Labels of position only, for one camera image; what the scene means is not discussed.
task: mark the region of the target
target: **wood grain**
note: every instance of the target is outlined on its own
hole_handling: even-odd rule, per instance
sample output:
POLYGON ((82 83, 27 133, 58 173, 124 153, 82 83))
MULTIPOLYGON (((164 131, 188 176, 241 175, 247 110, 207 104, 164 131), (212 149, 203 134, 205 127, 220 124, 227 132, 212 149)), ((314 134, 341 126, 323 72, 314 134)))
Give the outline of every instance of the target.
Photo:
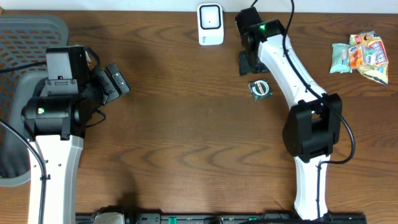
MULTIPOLYGON (((5 11, 53 14, 70 28, 70 45, 89 45, 106 65, 116 62, 130 94, 87 130, 77 183, 77 212, 137 204, 169 213, 290 210, 294 160, 282 142, 288 109, 271 74, 238 73, 242 49, 224 14, 225 40, 202 47, 191 12, 5 11), (266 78, 272 98, 254 102, 248 82, 266 78)), ((264 20, 288 14, 261 14, 264 20)), ((328 168, 332 212, 364 212, 368 223, 398 222, 398 36, 395 15, 297 14, 290 30, 311 76, 343 99, 357 142, 355 158, 328 168), (329 74, 332 43, 374 29, 390 61, 389 84, 357 72, 329 74)), ((332 157, 349 153, 341 129, 332 157)), ((26 223, 29 185, 0 189, 0 222, 26 223)))

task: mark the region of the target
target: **green indicator light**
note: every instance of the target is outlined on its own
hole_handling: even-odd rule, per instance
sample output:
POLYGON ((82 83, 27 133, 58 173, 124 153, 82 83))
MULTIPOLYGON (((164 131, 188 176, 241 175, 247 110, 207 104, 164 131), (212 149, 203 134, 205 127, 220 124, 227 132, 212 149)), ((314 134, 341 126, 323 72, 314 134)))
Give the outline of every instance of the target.
POLYGON ((266 29, 266 25, 265 25, 265 24, 261 25, 261 26, 260 26, 260 30, 266 31, 266 30, 267 30, 267 29, 266 29))
POLYGON ((38 108, 37 109, 38 114, 44 114, 44 108, 38 108))

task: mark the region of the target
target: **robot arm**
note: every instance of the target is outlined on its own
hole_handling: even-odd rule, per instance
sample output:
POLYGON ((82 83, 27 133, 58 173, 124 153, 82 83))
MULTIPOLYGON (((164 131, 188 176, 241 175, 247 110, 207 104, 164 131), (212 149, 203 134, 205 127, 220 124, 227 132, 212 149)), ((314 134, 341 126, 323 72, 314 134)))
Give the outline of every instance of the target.
MULTIPOLYGON (((317 207, 317 165, 329 161, 333 145, 338 141, 340 121, 323 107, 299 80, 289 65, 282 47, 285 29, 276 21, 262 22, 254 7, 242 10, 236 16, 236 25, 246 51, 241 60, 247 60, 249 70, 239 68, 241 75, 247 72, 270 71, 282 90, 289 106, 289 116, 283 130, 285 145, 294 156, 297 174, 297 194, 294 208, 302 220, 316 220, 317 207), (319 118, 312 119, 313 114, 319 118)), ((289 37, 286 47, 290 59, 311 88, 323 95, 329 103, 341 112, 341 100, 337 94, 327 96, 317 85, 296 56, 289 37)), ((320 215, 328 213, 325 203, 326 166, 320 173, 320 215)))
MULTIPOLYGON (((47 169, 43 220, 75 223, 76 175, 87 122, 100 106, 129 92, 115 64, 100 69, 98 56, 88 47, 47 49, 48 73, 42 75, 40 96, 32 97, 23 109, 25 137, 40 154, 47 169), (96 60, 90 70, 88 54, 96 60)), ((30 202, 28 223, 39 222, 42 174, 30 154, 30 202)))

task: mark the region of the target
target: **white wall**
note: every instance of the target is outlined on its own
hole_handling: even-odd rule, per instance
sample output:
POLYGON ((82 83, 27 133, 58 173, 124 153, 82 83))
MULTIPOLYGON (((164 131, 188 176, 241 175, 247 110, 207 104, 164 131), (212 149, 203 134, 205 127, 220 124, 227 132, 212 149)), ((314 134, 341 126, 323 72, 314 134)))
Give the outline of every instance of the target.
MULTIPOLYGON (((0 0, 4 9, 196 11, 202 0, 0 0)), ((226 12, 237 12, 252 0, 215 0, 226 12)), ((295 0, 297 12, 398 13, 398 0, 295 0)), ((258 0, 262 12, 290 11, 290 0, 258 0)))

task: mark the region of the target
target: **food wrapper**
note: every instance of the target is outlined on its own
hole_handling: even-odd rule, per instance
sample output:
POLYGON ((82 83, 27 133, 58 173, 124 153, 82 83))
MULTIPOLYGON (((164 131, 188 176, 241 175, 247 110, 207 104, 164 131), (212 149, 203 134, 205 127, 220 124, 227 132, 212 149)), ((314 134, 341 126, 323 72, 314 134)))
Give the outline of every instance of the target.
POLYGON ((388 84, 388 66, 376 67, 365 65, 357 70, 360 72, 361 75, 370 80, 381 83, 383 85, 388 84))
POLYGON ((349 67, 348 49, 351 47, 347 44, 332 44, 333 55, 331 56, 330 73, 334 72, 351 72, 349 67))
POLYGON ((384 44, 373 30, 351 35, 349 44, 355 46, 363 44, 376 51, 375 65, 363 65, 357 68, 357 71, 368 79, 387 85, 388 84, 388 59, 384 44))
POLYGON ((364 65, 375 65, 376 64, 376 51, 369 47, 365 47, 363 44, 358 44, 348 49, 349 54, 349 66, 352 69, 361 68, 364 65))

